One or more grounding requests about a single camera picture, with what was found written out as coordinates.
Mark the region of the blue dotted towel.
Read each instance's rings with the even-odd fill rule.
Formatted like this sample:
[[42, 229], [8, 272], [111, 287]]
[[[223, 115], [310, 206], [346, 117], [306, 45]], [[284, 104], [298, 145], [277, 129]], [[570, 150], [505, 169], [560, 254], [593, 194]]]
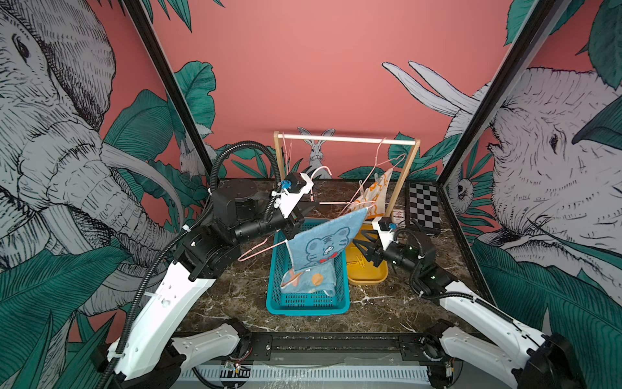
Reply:
[[322, 293], [328, 297], [336, 294], [336, 275], [333, 264], [310, 267], [306, 270], [289, 269], [280, 284], [282, 293]]

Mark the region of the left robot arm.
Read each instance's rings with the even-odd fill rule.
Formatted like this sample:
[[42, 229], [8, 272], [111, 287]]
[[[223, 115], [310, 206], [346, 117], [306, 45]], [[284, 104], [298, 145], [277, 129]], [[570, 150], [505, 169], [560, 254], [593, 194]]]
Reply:
[[[235, 152], [250, 149], [269, 160], [275, 187], [263, 208], [255, 184], [247, 179], [219, 183], [220, 167]], [[92, 356], [103, 372], [99, 388], [170, 388], [192, 371], [209, 388], [216, 385], [199, 373], [204, 362], [222, 357], [244, 359], [252, 352], [251, 334], [236, 319], [194, 336], [173, 334], [194, 303], [224, 271], [241, 259], [242, 245], [279, 231], [294, 238], [314, 209], [304, 201], [314, 182], [307, 173], [282, 174], [282, 157], [256, 141], [226, 147], [209, 173], [210, 199], [195, 222], [171, 241], [141, 280], [121, 336], [109, 349]]]

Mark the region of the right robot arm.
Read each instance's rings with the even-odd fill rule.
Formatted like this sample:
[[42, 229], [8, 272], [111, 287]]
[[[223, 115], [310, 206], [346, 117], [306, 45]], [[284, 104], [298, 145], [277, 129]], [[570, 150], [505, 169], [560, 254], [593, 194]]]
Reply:
[[408, 271], [414, 295], [437, 303], [482, 335], [471, 336], [441, 320], [420, 341], [428, 359], [465, 361], [510, 388], [586, 387], [573, 346], [565, 337], [523, 324], [478, 296], [437, 263], [437, 249], [427, 234], [381, 227], [361, 234], [353, 244], [367, 261]]

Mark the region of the dark blue towel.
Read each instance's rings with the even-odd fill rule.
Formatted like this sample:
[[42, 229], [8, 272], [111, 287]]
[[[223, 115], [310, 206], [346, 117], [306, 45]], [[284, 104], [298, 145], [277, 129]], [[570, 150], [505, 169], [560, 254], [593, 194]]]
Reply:
[[350, 212], [298, 233], [286, 246], [294, 271], [324, 264], [339, 256], [359, 233], [367, 217], [367, 209]]

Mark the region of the cream orange towel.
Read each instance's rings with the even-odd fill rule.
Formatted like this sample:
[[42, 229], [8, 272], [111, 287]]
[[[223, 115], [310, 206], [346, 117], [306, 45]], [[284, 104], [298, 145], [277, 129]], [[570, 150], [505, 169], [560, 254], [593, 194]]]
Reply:
[[355, 212], [365, 208], [367, 210], [367, 220], [383, 217], [385, 214], [386, 194], [392, 175], [393, 169], [388, 169], [385, 173], [376, 173], [372, 185], [365, 189], [348, 206], [348, 212]]

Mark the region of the pink wire hanger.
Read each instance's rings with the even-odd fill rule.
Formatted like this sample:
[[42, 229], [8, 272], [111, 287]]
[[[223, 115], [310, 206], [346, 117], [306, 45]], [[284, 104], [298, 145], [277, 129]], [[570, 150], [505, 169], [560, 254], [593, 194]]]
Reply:
[[282, 140], [282, 154], [284, 171], [286, 174], [290, 172], [298, 172], [301, 168], [303, 159], [296, 153], [295, 146], [298, 143], [295, 139]]

